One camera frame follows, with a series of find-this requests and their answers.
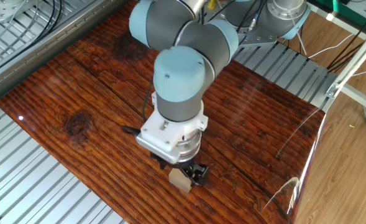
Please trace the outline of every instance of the black cable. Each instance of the black cable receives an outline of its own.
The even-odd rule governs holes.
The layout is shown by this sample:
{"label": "black cable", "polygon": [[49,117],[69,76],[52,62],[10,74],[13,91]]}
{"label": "black cable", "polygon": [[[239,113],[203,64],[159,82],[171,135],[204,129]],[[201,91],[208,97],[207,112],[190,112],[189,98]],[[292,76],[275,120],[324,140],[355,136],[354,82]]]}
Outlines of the black cable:
{"label": "black cable", "polygon": [[201,13],[202,13],[201,23],[203,25],[205,23],[205,5],[202,6]]}
{"label": "black cable", "polygon": [[233,3],[236,0],[232,0],[231,2],[229,2],[228,4],[226,4],[224,7],[222,7],[217,13],[215,13],[215,15],[213,15],[209,20],[211,21],[212,19],[214,19],[218,14],[220,14],[220,12],[222,12],[223,10],[225,10],[225,8],[227,8],[231,3]]}
{"label": "black cable", "polygon": [[264,0],[264,3],[263,3],[263,5],[261,5],[261,7],[258,9],[258,16],[257,16],[257,21],[256,21],[256,25],[257,25],[257,23],[258,23],[258,20],[260,19],[260,15],[261,15],[261,13],[262,13],[262,11],[263,11],[263,8],[264,8],[264,5],[267,3],[267,0]]}
{"label": "black cable", "polygon": [[327,69],[331,69],[331,67],[334,65],[335,61],[349,48],[349,46],[353,43],[353,41],[359,36],[359,34],[365,29],[366,23],[361,27],[361,29],[358,31],[358,33],[355,35],[355,37],[346,45],[346,47],[339,53],[339,55],[329,64]]}
{"label": "black cable", "polygon": [[357,52],[357,50],[362,46],[362,44],[357,45],[356,47],[354,47],[352,50],[350,50],[349,52],[347,52],[345,55],[343,55],[342,58],[340,58],[338,61],[336,61],[334,63],[334,65],[332,66],[332,68],[329,69],[329,72],[334,72],[336,70],[338,70],[337,67],[342,67],[342,65],[344,65],[345,63],[347,63],[353,56],[354,54]]}
{"label": "black cable", "polygon": [[354,54],[350,55],[347,59],[345,59],[340,64],[336,65],[335,67],[331,68],[329,72],[337,72],[341,67],[343,67],[345,64],[350,62],[350,60],[354,57]]}
{"label": "black cable", "polygon": [[148,100],[148,96],[150,94],[151,86],[152,86],[152,78],[151,78],[150,84],[148,85],[147,92],[146,92],[145,97],[144,97],[144,104],[143,104],[143,111],[142,111],[143,123],[145,123],[147,121],[147,119],[145,118],[145,104],[147,104],[147,100]]}
{"label": "black cable", "polygon": [[249,9],[248,9],[248,11],[245,13],[245,15],[244,15],[244,17],[242,18],[242,21],[240,22],[240,24],[239,24],[239,26],[238,26],[238,28],[237,28],[237,33],[239,33],[239,31],[240,31],[240,29],[242,28],[242,26],[245,24],[245,22],[249,19],[249,18],[251,18],[252,17],[252,15],[250,15],[249,17],[247,17],[248,15],[249,15],[249,13],[250,13],[250,11],[253,9],[253,7],[255,6],[255,4],[256,4],[256,2],[257,2],[258,0],[255,0],[254,2],[253,2],[253,4],[249,7]]}
{"label": "black cable", "polygon": [[362,46],[362,44],[357,45],[356,47],[354,47],[353,49],[351,49],[349,52],[347,52],[345,55],[343,55],[343,57],[339,58],[338,60],[336,60],[332,65],[331,68],[329,69],[332,70],[334,68],[335,65],[337,65],[338,63],[342,62],[347,56],[351,56],[352,52],[356,52],[357,49],[359,49]]}
{"label": "black cable", "polygon": [[54,24],[53,24],[53,25],[52,25],[52,27],[50,28],[49,33],[50,33],[51,31],[53,31],[53,30],[54,30],[54,28],[56,27],[56,25],[58,24],[58,22],[60,22],[61,14],[63,13],[63,12],[62,12],[62,9],[63,9],[63,1],[62,1],[62,0],[60,0],[60,10],[58,11],[58,16],[57,16],[56,20],[54,21]]}
{"label": "black cable", "polygon": [[301,41],[303,41],[303,28],[304,28],[304,23],[303,25],[301,26],[301,29],[300,29],[300,38],[301,38]]}
{"label": "black cable", "polygon": [[53,10],[52,10],[52,15],[50,16],[50,19],[47,21],[47,24],[46,24],[45,28],[43,28],[41,33],[37,36],[37,38],[27,48],[29,48],[29,47],[33,46],[34,44],[36,44],[40,40],[40,38],[44,35],[44,33],[47,31],[47,28],[52,23],[52,19],[54,17],[55,11],[56,11],[56,0],[53,0]]}

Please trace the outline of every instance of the wooden table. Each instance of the wooden table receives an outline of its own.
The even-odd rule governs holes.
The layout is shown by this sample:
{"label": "wooden table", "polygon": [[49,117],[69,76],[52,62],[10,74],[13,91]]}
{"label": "wooden table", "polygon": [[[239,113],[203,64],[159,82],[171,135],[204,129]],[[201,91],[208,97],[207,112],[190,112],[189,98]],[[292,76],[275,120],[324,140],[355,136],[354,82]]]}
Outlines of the wooden table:
{"label": "wooden table", "polygon": [[197,159],[210,167],[208,183],[182,192],[168,182],[170,170],[121,131],[142,125],[158,54],[130,36],[133,6],[35,72],[0,108],[129,223],[292,222],[296,182],[264,207],[306,174],[324,113],[231,62],[203,98],[209,124]]}

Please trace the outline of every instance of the wood knot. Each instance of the wood knot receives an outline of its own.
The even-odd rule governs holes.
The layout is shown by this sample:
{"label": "wood knot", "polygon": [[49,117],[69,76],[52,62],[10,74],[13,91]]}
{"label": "wood knot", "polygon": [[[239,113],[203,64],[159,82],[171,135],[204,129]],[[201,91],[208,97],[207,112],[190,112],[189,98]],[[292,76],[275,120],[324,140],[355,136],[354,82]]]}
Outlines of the wood knot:
{"label": "wood knot", "polygon": [[90,127],[91,116],[86,111],[77,111],[66,123],[65,131],[76,136]]}
{"label": "wood knot", "polygon": [[264,135],[266,135],[266,132],[262,131],[262,130],[258,131],[258,133],[257,133],[257,136],[260,137],[260,138],[263,138]]}
{"label": "wood knot", "polygon": [[116,39],[114,53],[118,57],[128,60],[139,60],[148,52],[148,47],[134,39],[130,32],[127,32]]}

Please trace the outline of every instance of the small wooden block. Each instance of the small wooden block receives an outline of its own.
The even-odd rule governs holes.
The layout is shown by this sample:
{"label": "small wooden block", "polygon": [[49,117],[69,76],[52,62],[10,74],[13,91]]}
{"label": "small wooden block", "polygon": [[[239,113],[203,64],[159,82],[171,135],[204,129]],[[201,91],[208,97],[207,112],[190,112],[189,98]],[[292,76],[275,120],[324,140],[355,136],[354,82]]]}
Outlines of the small wooden block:
{"label": "small wooden block", "polygon": [[173,168],[169,173],[169,182],[182,191],[188,193],[191,190],[191,181],[179,169]]}

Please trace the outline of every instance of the metal frame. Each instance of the metal frame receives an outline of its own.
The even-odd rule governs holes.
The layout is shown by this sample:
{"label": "metal frame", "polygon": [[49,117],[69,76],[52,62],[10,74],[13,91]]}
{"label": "metal frame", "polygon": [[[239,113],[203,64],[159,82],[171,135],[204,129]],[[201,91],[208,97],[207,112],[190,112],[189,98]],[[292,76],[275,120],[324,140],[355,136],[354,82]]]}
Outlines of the metal frame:
{"label": "metal frame", "polygon": [[[126,2],[126,0],[94,0],[88,2],[84,8],[62,22],[39,43],[24,52],[22,52],[24,48],[20,47],[0,61],[0,63],[7,62],[0,67],[0,97]],[[34,38],[26,42],[25,45],[29,45],[33,40]]]}
{"label": "metal frame", "polygon": [[366,106],[366,95],[356,90],[354,87],[347,84],[349,78],[358,70],[362,63],[366,60],[366,41],[359,48],[358,52],[355,53],[352,60],[343,69],[340,75],[333,82],[331,87],[326,92],[326,96],[335,98],[340,91],[343,91],[347,96],[358,101],[360,104]]}

